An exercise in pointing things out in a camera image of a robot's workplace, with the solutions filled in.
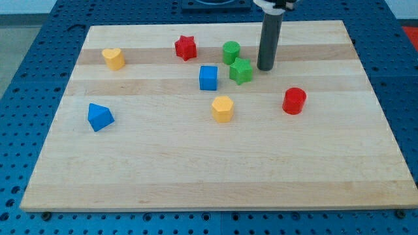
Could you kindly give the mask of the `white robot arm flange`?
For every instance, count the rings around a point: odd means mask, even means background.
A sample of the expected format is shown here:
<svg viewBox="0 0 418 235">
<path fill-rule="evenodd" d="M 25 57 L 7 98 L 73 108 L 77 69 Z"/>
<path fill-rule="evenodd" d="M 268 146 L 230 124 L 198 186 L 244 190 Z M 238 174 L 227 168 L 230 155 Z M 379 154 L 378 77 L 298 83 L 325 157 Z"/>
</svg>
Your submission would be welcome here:
<svg viewBox="0 0 418 235">
<path fill-rule="evenodd" d="M 287 10 L 294 10 L 298 0 L 253 0 L 265 14 L 277 16 Z"/>
</svg>

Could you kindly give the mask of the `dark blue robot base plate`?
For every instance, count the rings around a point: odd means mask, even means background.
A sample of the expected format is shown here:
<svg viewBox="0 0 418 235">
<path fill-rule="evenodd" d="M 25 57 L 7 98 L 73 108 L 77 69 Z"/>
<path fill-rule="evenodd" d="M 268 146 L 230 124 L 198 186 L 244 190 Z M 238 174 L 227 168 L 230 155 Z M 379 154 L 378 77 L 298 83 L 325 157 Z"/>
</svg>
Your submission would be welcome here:
<svg viewBox="0 0 418 235">
<path fill-rule="evenodd" d="M 183 12 L 250 10 L 252 0 L 181 0 Z"/>
</svg>

